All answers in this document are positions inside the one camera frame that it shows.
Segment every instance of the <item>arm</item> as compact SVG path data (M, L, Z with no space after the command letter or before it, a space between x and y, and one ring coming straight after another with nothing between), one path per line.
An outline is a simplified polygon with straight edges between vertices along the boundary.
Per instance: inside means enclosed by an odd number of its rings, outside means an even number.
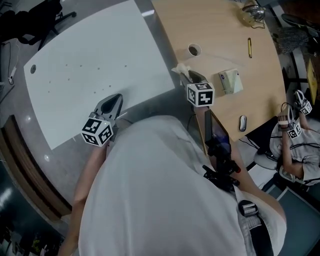
M194 109L194 112L196 113L197 119L199 121L199 129L202 134L205 134L205 111L207 111L207 107L198 107ZM237 179L240 182L240 185L238 188L241 191L250 193L251 195L256 196L257 198L261 199L268 205L270 205L275 211L277 211L284 220L286 220L286 215L279 204L279 202L274 199L271 195L263 192L261 189L257 187L257 185L254 183L253 179L249 175L247 168L245 167L245 164L241 158L240 152L235 145L235 143L230 139L230 145L231 145L231 159L235 161L235 163L239 166L241 169L240 173L233 173L231 177L234 179ZM213 167L216 166L216 158L210 157L210 162Z
M300 162L292 163L290 152L290 138L286 131L282 132L282 160L283 169L299 179L304 178L303 164Z
M82 214L91 186L100 167L107 157L108 142L103 147L95 147L89 157L74 192L73 207L70 218L68 234L61 245L58 256L70 256L78 247L80 224Z
M266 204L271 206L277 213L279 213L284 220L286 220L286 215L284 212L284 209L280 205L280 203L273 198L271 195L263 192L258 186L255 184L251 176L249 175L247 168L245 167L245 164L241 158L240 151L235 145L235 143L230 139L230 145L231 145L231 159L235 161L235 163L239 166L241 169L241 172L239 173L233 173L230 176L240 182L240 185L238 188L241 191L247 192L251 195L256 196L257 198L264 201Z
M306 116L302 114L300 111L299 111L299 119L300 119L301 128L305 130L310 130Z

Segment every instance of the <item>wooden table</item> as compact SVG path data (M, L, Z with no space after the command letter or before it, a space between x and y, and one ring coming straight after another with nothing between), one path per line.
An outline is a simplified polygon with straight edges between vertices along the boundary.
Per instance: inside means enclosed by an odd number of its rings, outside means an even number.
M266 26L253 29L240 22L241 5L227 0L155 0L152 2L179 63L204 75L215 88L214 114L235 141L280 112L286 101L278 55ZM248 55L252 41L252 58ZM199 44L200 56L185 60L189 44ZM243 91L225 95L219 72L237 68ZM245 132L239 118L247 116Z

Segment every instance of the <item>cable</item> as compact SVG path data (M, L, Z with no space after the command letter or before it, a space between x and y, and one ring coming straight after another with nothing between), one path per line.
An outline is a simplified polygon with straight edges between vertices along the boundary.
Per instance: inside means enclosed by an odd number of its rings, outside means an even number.
M190 117L189 117L189 120L188 120L188 123L186 125L186 130L189 131L189 125L190 125L190 122L191 122L191 118L194 117L196 114L192 114Z
M5 44L3 44L4 46L9 44L9 64L8 64L8 75L7 77L9 77L9 70L10 70L10 61L11 61L11 43L10 42L6 42Z
M284 103L282 103L282 105L281 105L281 112L284 111L283 107L286 106L286 105L289 105L289 106L291 106L292 108L294 108L294 106L292 106L290 103L284 102Z
M20 53L20 47L19 47L19 45L18 45L18 38L16 39L15 45L18 47L18 54L17 54L17 56L16 56L16 64L15 64L15 67L17 67L17 65L18 65L18 60L19 60L19 53Z
M243 142L243 143L245 143L245 144L248 144L250 147L253 147L253 148L255 148L256 150L259 149L259 148L258 148L257 146L255 146L254 144L250 144L250 143L248 143L248 142L246 142L246 141L243 141L243 140L241 140L241 139L239 139L239 141L241 141L241 142Z
M4 90L4 88L5 88L5 85L4 85L4 84L1 84L1 85L0 85L0 97L1 97L1 93L2 93L2 91Z
M133 122L131 122L131 121L129 121L128 119L125 119L125 118L120 118L119 120L125 120L125 121L127 121L128 123L130 123L130 124L134 124Z
M320 149L320 144L317 144L317 143L300 143L300 144L292 145L290 147L290 150L293 150L295 148L302 147L302 146L310 146L316 149Z
M268 159L270 159L270 160L272 160L272 161L274 161L274 162L278 162L275 158L269 156L269 155L266 154L266 153L265 153L265 156L266 156Z
M12 91L13 88L15 88L15 85L12 86L12 87L10 88L10 90L8 90L8 92L3 96L3 98L0 100L0 105L1 105L1 103L5 100L5 98L8 96L8 94Z
M265 20L264 20L264 19L262 20L262 22L256 21L256 23L262 24L263 26L256 26L256 27L251 26L251 28L253 28L253 29L265 29L265 28L266 28Z
M5 250L5 256L7 255L7 253L8 253L8 251L9 251L9 247L10 247L10 245L11 245L11 240L9 241L9 243L8 243L8 246L6 247L6 250Z
M250 138L248 138L248 137L246 137L247 139L248 139L248 141L254 146L254 147L258 147L258 146L256 146L255 144L254 144L254 142L250 139Z

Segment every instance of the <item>gray floor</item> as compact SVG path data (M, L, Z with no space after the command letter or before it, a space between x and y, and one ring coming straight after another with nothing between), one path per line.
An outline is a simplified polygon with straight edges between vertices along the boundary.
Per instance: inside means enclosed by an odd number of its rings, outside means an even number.
M19 0L13 1L13 10L28 11L35 5L42 2L42 0ZM72 26L76 22L92 15L104 8L112 5L124 2L123 0L65 0L61 1L63 7L63 13L68 14L70 12L77 12L75 18L69 19L56 26L59 32L64 31L68 27ZM135 0L141 13L153 10L153 6L150 0ZM157 43L163 59L167 65L167 68L176 66L176 61L173 58L173 52L169 44L168 38L160 24L158 17L154 14L144 18L154 39ZM275 31L278 25L275 23L275 19L267 12L266 23L269 26L270 31ZM16 46L16 39L10 40L11 42L11 63L10 72L17 62L18 47ZM0 108L0 126L6 122L9 115L15 115L22 135L29 147L32 155L39 164L40 168L46 174L48 179L57 188L57 190L66 198L66 200L72 203L74 188L78 177L83 169L86 159L91 152L91 146L85 144L80 135L58 146L54 150L51 150L46 142L46 139L40 129L38 121L36 119L32 104L29 98L26 80L24 76L24 65L28 60L37 52L39 43L35 45L26 45L18 42L20 48L17 71L14 76L14 88L5 98ZM1 61L1 77L5 82L5 87L2 95L5 95L10 90L11 85L8 83L8 62L9 62L9 45L1 46L0 49L0 61ZM291 60L288 56L279 56L281 66L285 67L289 74L293 70ZM160 95L152 100L137 105L132 109L126 111L123 116L126 119L136 122L140 119L154 116L154 115L173 115L177 117L185 126L188 119L191 116L191 108L185 100L183 89L179 86L179 78L177 75L171 73L176 89L168 93ZM190 133L199 142L199 136L195 129L195 122L191 122ZM248 146L247 144L238 141L241 155L246 165L253 162L253 157L256 149Z

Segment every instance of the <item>white t-shirt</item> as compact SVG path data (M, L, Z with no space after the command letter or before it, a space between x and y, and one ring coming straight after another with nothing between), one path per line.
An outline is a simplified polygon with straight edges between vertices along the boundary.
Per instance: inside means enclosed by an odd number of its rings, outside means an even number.
M203 177L210 161L171 116L137 122L118 134L83 211L81 256L246 256L235 198ZM277 255L286 223L266 215Z

